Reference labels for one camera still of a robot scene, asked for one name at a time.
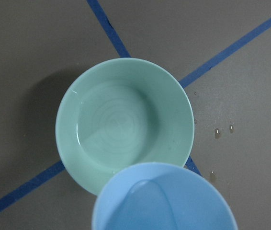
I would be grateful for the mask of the green ceramic bowl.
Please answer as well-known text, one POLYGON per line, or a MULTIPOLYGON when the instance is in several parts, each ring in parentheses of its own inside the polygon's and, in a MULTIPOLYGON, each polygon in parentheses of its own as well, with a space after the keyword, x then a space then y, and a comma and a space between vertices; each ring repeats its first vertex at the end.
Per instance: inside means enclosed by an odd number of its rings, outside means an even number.
POLYGON ((131 57, 99 63, 76 78, 55 124, 65 169, 94 195, 137 163, 184 166, 194 133, 192 106, 179 82, 159 65, 131 57))

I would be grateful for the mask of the light blue plastic cup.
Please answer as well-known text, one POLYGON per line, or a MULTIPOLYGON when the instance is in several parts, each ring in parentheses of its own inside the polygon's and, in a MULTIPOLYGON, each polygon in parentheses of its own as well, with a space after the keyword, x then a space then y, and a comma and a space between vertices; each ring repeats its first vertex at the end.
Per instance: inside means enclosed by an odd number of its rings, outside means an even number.
POLYGON ((236 230, 222 195, 204 178, 166 163, 117 173, 94 205, 94 230, 236 230))

